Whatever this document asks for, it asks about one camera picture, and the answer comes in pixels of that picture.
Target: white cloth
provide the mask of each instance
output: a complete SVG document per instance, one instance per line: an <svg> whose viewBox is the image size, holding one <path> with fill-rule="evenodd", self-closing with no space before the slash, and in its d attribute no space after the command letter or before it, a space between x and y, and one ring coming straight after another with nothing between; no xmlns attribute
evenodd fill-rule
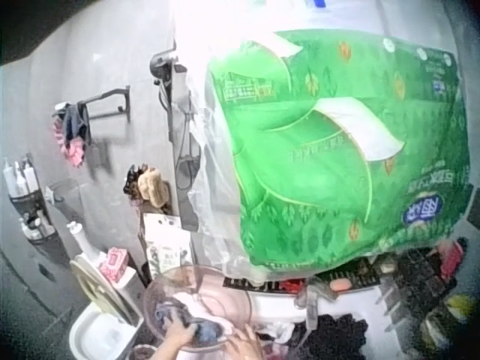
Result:
<svg viewBox="0 0 480 360"><path fill-rule="evenodd" d="M173 297L182 302L188 309L192 317L205 319L219 324L223 329L224 335L233 334L233 324L223 317L213 316L202 303L202 299L198 294L188 294L186 292L177 292Z"/></svg>
<svg viewBox="0 0 480 360"><path fill-rule="evenodd" d="M293 322L272 322L257 325L255 332L270 335L277 344L285 344L292 337L294 329L295 324Z"/></svg>

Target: orange soap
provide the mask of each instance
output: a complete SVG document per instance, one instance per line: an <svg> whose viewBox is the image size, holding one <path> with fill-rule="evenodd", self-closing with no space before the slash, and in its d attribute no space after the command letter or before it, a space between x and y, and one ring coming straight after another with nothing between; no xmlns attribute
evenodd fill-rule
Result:
<svg viewBox="0 0 480 360"><path fill-rule="evenodd" d="M336 293L341 293L342 291L347 291L352 289L352 281L348 279L337 279L330 282L330 289Z"/></svg>

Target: green plastic package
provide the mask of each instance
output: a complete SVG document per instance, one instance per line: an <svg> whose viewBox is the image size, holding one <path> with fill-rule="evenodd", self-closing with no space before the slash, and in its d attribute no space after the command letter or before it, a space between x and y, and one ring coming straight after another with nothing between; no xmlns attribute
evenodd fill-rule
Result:
<svg viewBox="0 0 480 360"><path fill-rule="evenodd" d="M470 198L451 53L357 31L276 34L210 64L254 265L328 269L432 245Z"/></svg>

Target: faucet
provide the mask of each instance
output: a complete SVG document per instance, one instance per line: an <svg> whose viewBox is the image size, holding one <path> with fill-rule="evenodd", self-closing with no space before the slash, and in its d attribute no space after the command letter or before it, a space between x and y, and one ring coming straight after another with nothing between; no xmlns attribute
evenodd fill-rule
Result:
<svg viewBox="0 0 480 360"><path fill-rule="evenodd" d="M319 297L333 302L337 300L338 294L330 289L330 286L318 277L313 276L305 280L304 287L300 290L294 300L294 305L297 309L303 310L308 306L308 294L316 294L316 300Z"/></svg>
<svg viewBox="0 0 480 360"><path fill-rule="evenodd" d="M305 319L306 332L296 347L299 349L307 340L308 336L318 328L318 298L333 302L338 294L330 289L330 286L318 277L309 277L305 280L304 287L295 297L293 304L299 310L307 309L307 318Z"/></svg>

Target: soap bar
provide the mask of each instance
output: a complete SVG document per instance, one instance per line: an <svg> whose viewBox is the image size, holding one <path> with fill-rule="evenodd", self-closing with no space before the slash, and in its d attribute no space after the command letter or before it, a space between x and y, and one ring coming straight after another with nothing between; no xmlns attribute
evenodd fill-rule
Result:
<svg viewBox="0 0 480 360"><path fill-rule="evenodd" d="M125 273L128 265L128 252L125 249L111 247L105 261L100 264L100 272L105 278L117 283Z"/></svg>
<svg viewBox="0 0 480 360"><path fill-rule="evenodd" d="M352 288L352 282L348 279L337 279L333 280L330 283L330 289L335 291L336 293L341 293L342 291L347 291Z"/></svg>

